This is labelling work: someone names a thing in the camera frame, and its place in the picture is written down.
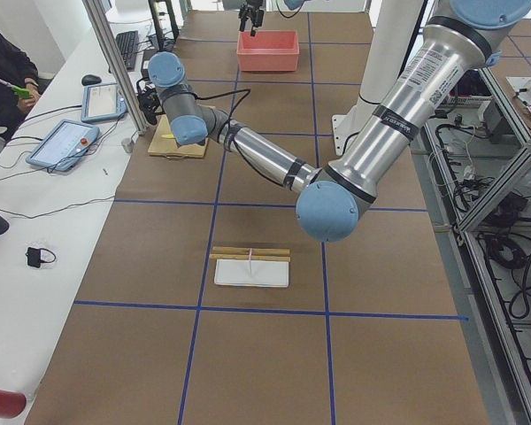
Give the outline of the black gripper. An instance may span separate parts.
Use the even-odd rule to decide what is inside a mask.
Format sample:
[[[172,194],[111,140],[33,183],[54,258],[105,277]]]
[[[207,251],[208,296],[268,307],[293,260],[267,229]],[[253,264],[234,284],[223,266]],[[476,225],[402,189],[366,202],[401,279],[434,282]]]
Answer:
[[[244,32],[246,28],[246,22],[248,20],[248,13],[250,14],[251,30],[250,35],[255,36],[258,29],[263,25],[264,11],[263,0],[245,0],[243,3],[243,9],[239,11],[240,26],[239,31]]]

